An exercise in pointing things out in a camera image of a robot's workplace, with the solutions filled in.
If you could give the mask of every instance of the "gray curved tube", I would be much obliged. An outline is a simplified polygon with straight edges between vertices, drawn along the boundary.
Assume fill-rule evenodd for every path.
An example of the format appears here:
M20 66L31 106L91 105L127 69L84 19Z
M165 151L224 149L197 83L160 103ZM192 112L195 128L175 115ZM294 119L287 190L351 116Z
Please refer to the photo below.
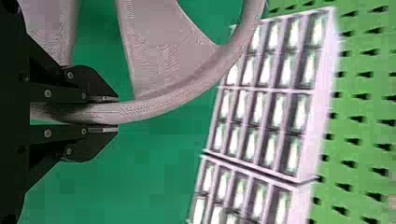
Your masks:
M31 104L31 119L121 124L159 116L186 104L214 86L237 62L264 9L263 0L245 0L241 22L231 40L227 45L216 46L190 21L176 0L116 2L131 79L134 88L139 87L136 100L88 105Z

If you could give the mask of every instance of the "black mechanical arm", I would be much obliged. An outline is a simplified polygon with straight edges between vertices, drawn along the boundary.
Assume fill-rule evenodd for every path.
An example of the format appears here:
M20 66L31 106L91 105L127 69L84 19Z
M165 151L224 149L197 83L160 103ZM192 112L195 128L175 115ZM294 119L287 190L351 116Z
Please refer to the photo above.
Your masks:
M0 0L0 26L0 224L16 224L26 192L52 167L92 160L118 133L118 125L31 125L30 103L106 104L119 96L94 69L57 64L26 33L16 0Z

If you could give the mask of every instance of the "pegboard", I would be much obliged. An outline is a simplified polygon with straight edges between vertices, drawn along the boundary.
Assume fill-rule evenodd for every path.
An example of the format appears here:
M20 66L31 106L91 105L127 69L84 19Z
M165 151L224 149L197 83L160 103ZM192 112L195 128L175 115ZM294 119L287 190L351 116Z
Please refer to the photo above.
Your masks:
M271 1L269 16L336 7L341 62L307 223L396 223L396 2Z

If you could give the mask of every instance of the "bolt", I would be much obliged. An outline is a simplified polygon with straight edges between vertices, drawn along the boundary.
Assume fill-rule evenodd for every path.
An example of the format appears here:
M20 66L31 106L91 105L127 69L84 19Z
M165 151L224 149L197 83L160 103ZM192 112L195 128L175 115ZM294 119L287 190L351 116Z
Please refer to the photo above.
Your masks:
M44 136L46 138L49 138L52 136L52 131L50 129L47 129L46 131L44 131Z
M74 74L73 74L72 72L68 72L68 73L67 73L67 77L68 77L69 79L73 79L73 78L74 78Z
M45 91L44 91L44 95L45 95L47 98L50 98L50 97L52 96L52 91L50 91L50 90L45 90Z
M72 152L73 152L73 149L68 148L68 149L66 150L66 155L67 155L67 156L70 156L70 155L72 154Z

